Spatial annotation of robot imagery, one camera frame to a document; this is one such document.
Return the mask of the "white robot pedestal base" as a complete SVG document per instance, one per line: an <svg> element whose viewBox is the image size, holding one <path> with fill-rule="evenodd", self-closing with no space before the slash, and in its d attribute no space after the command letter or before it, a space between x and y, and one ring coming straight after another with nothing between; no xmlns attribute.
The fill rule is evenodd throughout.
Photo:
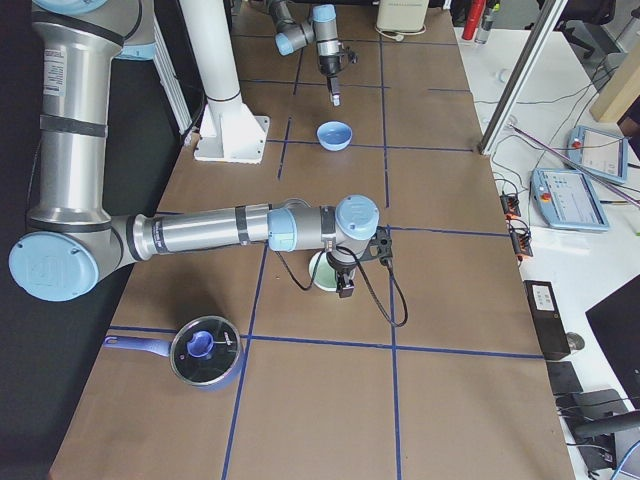
<svg viewBox="0 0 640 480"><path fill-rule="evenodd" d="M260 163L270 119L254 115L243 101L224 4L185 0L180 8L206 97L194 157Z"/></svg>

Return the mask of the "teach pendant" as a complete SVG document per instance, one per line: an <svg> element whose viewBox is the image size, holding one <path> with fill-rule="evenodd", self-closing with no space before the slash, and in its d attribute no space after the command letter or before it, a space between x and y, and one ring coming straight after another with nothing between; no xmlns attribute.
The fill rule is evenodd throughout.
<svg viewBox="0 0 640 480"><path fill-rule="evenodd" d="M628 139L579 125L568 135L567 157L615 185L628 179Z"/></svg>
<svg viewBox="0 0 640 480"><path fill-rule="evenodd" d="M582 172L536 168L531 172L531 193L552 228L593 232L610 228L600 200Z"/></svg>

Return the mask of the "black adapter box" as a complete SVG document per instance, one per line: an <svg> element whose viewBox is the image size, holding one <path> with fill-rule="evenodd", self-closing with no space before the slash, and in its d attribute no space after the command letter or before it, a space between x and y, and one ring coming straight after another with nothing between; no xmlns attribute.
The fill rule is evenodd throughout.
<svg viewBox="0 0 640 480"><path fill-rule="evenodd" d="M523 281L541 352L546 360L558 361L571 351L560 317L552 284Z"/></svg>

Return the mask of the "silver toaster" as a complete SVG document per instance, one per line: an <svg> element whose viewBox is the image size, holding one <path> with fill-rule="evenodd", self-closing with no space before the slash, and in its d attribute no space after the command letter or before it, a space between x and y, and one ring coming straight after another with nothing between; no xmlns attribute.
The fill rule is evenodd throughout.
<svg viewBox="0 0 640 480"><path fill-rule="evenodd" d="M400 34L423 33L427 7L426 0L381 0L376 28Z"/></svg>

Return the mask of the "blue bowl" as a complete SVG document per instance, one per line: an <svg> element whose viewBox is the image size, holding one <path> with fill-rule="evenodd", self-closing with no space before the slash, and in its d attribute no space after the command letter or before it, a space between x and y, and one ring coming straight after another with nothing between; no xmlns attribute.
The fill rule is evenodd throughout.
<svg viewBox="0 0 640 480"><path fill-rule="evenodd" d="M327 151L336 152L346 149L352 141L352 128L340 121L328 121L316 129L319 144Z"/></svg>

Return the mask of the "near teach pendant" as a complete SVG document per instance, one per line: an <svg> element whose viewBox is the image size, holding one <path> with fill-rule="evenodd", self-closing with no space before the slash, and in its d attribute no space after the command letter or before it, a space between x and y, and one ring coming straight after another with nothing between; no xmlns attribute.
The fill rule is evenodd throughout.
<svg viewBox="0 0 640 480"><path fill-rule="evenodd" d="M582 172L536 168L531 172L531 193L552 228L593 232L610 228L600 200Z"/></svg>

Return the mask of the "blue saucepan with lid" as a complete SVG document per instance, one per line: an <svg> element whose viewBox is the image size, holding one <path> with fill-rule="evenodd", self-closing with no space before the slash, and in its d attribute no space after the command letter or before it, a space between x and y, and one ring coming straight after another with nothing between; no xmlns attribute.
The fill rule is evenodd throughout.
<svg viewBox="0 0 640 480"><path fill-rule="evenodd" d="M171 341L108 335L103 345L167 357L174 374L204 391L219 390L241 373L245 353L236 326L220 316L203 316L184 325Z"/></svg>

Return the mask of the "far teach pendant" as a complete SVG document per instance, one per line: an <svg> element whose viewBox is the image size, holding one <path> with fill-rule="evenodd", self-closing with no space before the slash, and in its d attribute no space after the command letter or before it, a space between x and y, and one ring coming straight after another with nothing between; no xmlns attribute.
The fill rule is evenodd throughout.
<svg viewBox="0 0 640 480"><path fill-rule="evenodd" d="M579 125L568 135L567 157L615 185L628 179L628 139Z"/></svg>

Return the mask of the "aluminium frame post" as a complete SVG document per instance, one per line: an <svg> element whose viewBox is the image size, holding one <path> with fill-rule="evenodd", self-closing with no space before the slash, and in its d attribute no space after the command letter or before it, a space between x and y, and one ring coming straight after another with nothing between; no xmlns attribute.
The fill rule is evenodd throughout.
<svg viewBox="0 0 640 480"><path fill-rule="evenodd" d="M507 125L511 110L567 3L567 0L544 3L478 145L482 155L490 155L495 150L498 136Z"/></svg>

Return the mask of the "white power plug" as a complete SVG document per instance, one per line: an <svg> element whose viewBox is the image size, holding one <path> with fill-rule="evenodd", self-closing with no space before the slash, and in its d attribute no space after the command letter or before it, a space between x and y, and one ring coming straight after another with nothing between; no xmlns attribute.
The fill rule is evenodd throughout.
<svg viewBox="0 0 640 480"><path fill-rule="evenodd" d="M405 39L405 34L401 32L380 31L379 34L387 39L391 39L396 42L402 42Z"/></svg>

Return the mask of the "red bottle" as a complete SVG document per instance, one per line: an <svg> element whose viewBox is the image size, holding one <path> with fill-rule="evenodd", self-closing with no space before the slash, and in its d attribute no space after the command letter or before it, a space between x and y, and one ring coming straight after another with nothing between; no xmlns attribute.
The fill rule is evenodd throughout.
<svg viewBox="0 0 640 480"><path fill-rule="evenodd" d="M485 0L472 0L470 8L466 17L465 25L461 38L463 40L472 40L475 36L476 30L479 26L480 20L483 16L484 8L486 5Z"/></svg>

